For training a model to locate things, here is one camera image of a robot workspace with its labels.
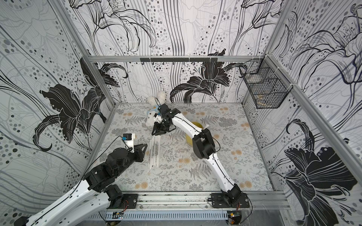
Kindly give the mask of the yellow plastic cup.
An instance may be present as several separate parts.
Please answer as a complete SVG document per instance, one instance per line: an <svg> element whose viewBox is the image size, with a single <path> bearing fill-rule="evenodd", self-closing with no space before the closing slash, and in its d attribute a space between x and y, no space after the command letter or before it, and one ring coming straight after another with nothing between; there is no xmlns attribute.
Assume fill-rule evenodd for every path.
<svg viewBox="0 0 362 226"><path fill-rule="evenodd" d="M193 141L192 139L194 138L195 135L199 134L203 129L203 125L200 124L197 121L192 121L190 124L192 124L192 126L187 125L187 133L186 133L186 142L188 145L192 146L193 145Z"/></svg>

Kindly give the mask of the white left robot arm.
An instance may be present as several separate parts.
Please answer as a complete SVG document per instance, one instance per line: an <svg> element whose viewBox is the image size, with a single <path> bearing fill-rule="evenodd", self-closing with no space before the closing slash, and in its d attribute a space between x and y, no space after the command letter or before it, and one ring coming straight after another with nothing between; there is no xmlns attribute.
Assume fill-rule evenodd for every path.
<svg viewBox="0 0 362 226"><path fill-rule="evenodd" d="M143 162L147 147L147 144L140 144L131 149L115 149L105 162L86 173L65 195L35 215L19 217L14 225L75 226L109 207L126 210L136 197L128 199L114 182L133 163Z"/></svg>

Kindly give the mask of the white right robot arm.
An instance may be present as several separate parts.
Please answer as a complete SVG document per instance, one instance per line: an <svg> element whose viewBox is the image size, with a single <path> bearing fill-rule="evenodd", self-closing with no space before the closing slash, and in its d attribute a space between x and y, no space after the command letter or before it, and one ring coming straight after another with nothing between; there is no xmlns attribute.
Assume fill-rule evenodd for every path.
<svg viewBox="0 0 362 226"><path fill-rule="evenodd" d="M228 175L217 155L214 138L209 129L202 129L188 120L178 109L162 104L148 112L147 124L153 127L152 135L164 135L177 128L192 139L194 154L203 160L217 178L224 203L228 207L241 204L242 191Z"/></svg>

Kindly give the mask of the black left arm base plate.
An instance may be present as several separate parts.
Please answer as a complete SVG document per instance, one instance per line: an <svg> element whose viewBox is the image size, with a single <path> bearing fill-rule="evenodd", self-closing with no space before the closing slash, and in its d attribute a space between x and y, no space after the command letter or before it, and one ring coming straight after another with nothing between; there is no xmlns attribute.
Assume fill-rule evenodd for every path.
<svg viewBox="0 0 362 226"><path fill-rule="evenodd" d="M109 209L135 209L139 195L136 193L118 195L111 198Z"/></svg>

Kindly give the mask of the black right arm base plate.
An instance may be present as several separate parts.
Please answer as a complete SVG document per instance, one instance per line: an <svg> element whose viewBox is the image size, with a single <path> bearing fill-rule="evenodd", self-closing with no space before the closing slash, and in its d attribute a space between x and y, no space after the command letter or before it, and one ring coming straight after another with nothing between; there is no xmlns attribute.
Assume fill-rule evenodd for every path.
<svg viewBox="0 0 362 226"><path fill-rule="evenodd" d="M211 202L212 207L215 209L236 209L236 208L250 208L250 202L248 196L245 193L241 193L236 199L232 199L231 196L224 193L212 193L211 197L207 199Z"/></svg>

